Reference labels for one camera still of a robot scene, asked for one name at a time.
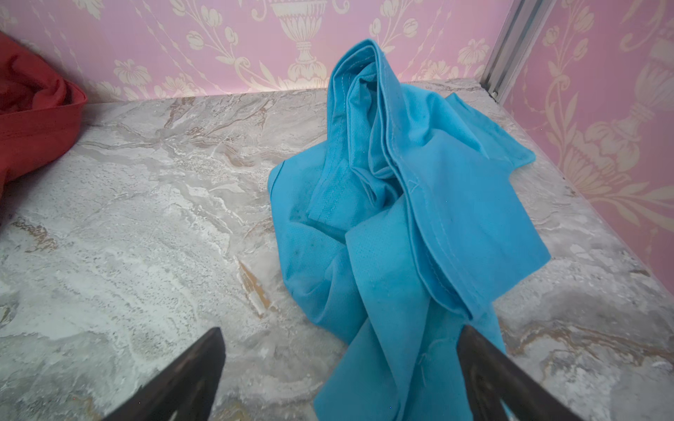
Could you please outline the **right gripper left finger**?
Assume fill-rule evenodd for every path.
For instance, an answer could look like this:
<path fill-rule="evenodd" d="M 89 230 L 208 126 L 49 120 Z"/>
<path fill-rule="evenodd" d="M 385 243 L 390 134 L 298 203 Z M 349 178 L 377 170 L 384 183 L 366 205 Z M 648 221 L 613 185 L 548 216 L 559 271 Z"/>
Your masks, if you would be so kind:
<path fill-rule="evenodd" d="M 222 332 L 214 327 L 105 418 L 207 421 L 225 362 Z"/>

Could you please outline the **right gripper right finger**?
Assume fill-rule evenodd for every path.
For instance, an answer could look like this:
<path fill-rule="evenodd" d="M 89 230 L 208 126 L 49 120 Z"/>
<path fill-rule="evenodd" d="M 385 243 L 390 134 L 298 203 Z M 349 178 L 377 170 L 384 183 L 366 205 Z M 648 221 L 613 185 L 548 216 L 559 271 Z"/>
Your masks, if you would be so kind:
<path fill-rule="evenodd" d="M 466 394 L 475 420 L 580 421 L 472 326 L 457 343 Z"/>

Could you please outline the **turquoise blue cloth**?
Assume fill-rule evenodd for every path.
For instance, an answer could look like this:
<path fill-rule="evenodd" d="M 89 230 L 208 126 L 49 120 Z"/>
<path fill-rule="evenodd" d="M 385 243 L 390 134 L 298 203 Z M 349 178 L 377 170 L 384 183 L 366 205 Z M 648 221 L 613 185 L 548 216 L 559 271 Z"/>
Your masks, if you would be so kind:
<path fill-rule="evenodd" d="M 326 105 L 326 140 L 268 180 L 284 284 L 347 346 L 315 413 L 469 420 L 462 329 L 503 349 L 494 302 L 550 259 L 510 182 L 535 154 L 458 95 L 402 84 L 373 40 Z"/>

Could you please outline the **dark red cloth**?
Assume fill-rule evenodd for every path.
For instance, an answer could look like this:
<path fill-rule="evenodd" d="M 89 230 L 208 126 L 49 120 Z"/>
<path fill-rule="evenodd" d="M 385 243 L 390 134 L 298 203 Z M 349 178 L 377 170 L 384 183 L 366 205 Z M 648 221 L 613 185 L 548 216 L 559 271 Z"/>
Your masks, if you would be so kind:
<path fill-rule="evenodd" d="M 77 142 L 88 97 L 6 34 L 1 35 L 1 185 L 56 161 Z"/>

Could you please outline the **right corner aluminium post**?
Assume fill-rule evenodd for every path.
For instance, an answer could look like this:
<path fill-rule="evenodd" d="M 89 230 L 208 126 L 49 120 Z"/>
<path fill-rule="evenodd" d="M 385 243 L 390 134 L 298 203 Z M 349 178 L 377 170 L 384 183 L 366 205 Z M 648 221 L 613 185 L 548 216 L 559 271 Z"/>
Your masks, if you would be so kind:
<path fill-rule="evenodd" d="M 479 83 L 499 105 L 514 87 L 555 0 L 517 0 L 507 15 Z"/>

